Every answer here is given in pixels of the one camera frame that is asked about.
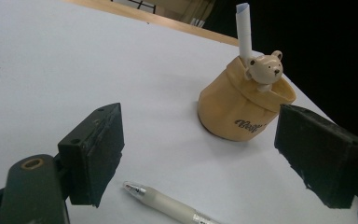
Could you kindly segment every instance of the table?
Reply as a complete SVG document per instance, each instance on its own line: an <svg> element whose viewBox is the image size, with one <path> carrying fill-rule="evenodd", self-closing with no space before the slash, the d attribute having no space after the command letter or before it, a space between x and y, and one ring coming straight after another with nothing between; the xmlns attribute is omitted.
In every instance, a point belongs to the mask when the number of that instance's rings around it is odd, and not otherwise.
<svg viewBox="0 0 358 224"><path fill-rule="evenodd" d="M121 103L117 173L98 209L67 202L72 223L177 223L133 199L126 180L225 223L358 223L357 198L351 209L327 208L274 148L277 119L247 143L200 125L200 91L237 55L235 46L68 2L0 0L0 188L12 164L56 155L92 110ZM291 85L293 105L325 117Z"/></svg>

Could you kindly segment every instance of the white table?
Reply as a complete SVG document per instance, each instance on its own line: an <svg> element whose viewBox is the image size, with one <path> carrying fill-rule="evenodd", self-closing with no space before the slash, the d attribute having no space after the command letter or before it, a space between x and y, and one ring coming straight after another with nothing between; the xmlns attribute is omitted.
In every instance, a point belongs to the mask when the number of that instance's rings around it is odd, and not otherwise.
<svg viewBox="0 0 358 224"><path fill-rule="evenodd" d="M230 45L59 0L0 0L0 188L15 162L56 155L89 113L121 103L117 173L98 209L67 201L72 223L177 223L133 199L125 180L226 223L358 223L357 198L351 209L329 209L306 189L273 146L277 119L247 143L200 125L200 91L237 55ZM293 105L325 116L292 86Z"/></svg>

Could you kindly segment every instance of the pen grip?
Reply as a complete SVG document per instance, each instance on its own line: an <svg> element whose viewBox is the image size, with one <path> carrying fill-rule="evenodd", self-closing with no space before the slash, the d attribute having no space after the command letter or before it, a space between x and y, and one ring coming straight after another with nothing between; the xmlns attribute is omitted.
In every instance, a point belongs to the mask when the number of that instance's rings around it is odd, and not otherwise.
<svg viewBox="0 0 358 224"><path fill-rule="evenodd" d="M182 223L194 223L193 216L196 213L194 208L184 203L180 203L150 187L146 188L146 192L146 195L141 200L142 203L153 207Z"/></svg>

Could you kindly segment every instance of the black background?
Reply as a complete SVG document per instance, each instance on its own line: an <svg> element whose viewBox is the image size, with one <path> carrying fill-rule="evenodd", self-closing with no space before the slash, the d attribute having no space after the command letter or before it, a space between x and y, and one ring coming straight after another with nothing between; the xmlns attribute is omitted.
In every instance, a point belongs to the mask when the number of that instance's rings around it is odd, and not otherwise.
<svg viewBox="0 0 358 224"><path fill-rule="evenodd" d="M250 5L253 50L282 51L283 72L358 135L358 1L217 0L203 28L237 38L241 3Z"/></svg>

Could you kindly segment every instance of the floor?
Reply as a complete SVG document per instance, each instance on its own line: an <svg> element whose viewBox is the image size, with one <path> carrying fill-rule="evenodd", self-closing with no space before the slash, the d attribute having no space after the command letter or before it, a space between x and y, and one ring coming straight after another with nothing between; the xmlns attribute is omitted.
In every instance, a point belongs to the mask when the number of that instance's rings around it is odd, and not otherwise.
<svg viewBox="0 0 358 224"><path fill-rule="evenodd" d="M153 13L153 6L152 4L149 4L145 1L138 1L138 0L113 0L116 3L120 3L122 5L125 5L127 7L134 7L141 9L142 11Z"/></svg>

